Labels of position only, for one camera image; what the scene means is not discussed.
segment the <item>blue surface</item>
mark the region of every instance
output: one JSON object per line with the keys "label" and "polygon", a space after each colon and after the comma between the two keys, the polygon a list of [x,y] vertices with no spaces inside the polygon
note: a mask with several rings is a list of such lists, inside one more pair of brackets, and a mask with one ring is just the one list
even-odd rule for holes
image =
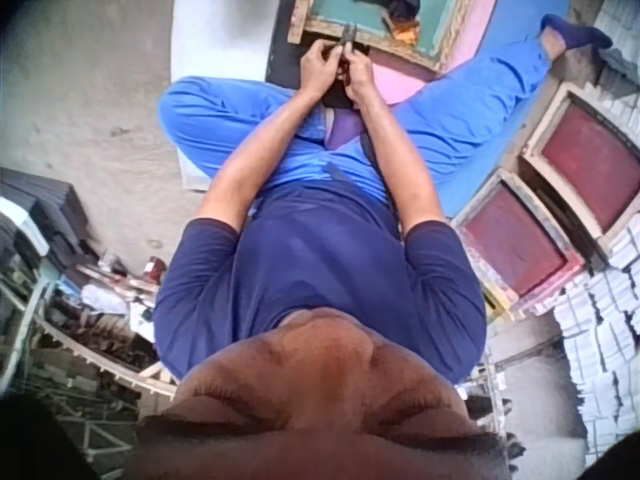
{"label": "blue surface", "polygon": [[[479,51],[485,52],[509,43],[535,38],[545,14],[554,13],[566,17],[568,12],[569,0],[498,0]],[[469,163],[442,186],[441,198],[447,216],[457,215],[498,166],[511,139],[524,124],[538,94],[539,90],[518,105],[504,130],[480,147]]]}

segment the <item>man's leg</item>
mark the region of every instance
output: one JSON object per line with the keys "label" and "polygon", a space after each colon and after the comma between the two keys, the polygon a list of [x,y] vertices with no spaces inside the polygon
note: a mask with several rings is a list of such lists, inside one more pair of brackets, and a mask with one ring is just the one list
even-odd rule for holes
{"label": "man's leg", "polygon": [[[293,93],[262,82],[186,77],[163,95],[159,116],[169,139],[213,177],[238,145]],[[324,114],[316,108],[265,187],[328,178],[318,159],[325,135]]]}
{"label": "man's leg", "polygon": [[[550,67],[539,39],[508,45],[475,57],[395,107],[397,120],[422,154],[436,186],[500,132]],[[365,191],[385,200],[384,185],[359,139],[327,157]]]}

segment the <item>man's arm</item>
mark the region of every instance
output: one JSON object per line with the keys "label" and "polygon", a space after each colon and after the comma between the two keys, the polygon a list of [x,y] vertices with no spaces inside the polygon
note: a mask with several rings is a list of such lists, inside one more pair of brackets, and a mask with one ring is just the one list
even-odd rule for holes
{"label": "man's arm", "polygon": [[351,83],[347,94],[359,106],[373,141],[382,176],[395,201],[402,230],[427,220],[445,221],[431,174],[409,135],[395,119],[373,83],[371,61],[347,44]]}
{"label": "man's arm", "polygon": [[213,218],[238,232],[242,229],[253,200],[280,163],[298,127],[336,78],[342,47],[334,48],[325,61],[323,51],[330,45],[318,40],[302,58],[300,90],[225,161],[196,218]]}

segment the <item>foot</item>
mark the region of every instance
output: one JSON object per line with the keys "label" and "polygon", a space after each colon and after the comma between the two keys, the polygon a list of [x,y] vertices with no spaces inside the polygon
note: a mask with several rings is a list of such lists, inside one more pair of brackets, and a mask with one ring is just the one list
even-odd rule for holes
{"label": "foot", "polygon": [[325,146],[327,150],[336,150],[349,143],[364,131],[362,117],[355,110],[333,109],[333,122]]}
{"label": "foot", "polygon": [[542,30],[551,28],[564,40],[567,50],[586,45],[595,45],[601,49],[611,48],[611,38],[595,27],[574,25],[557,15],[545,15],[542,19]]}

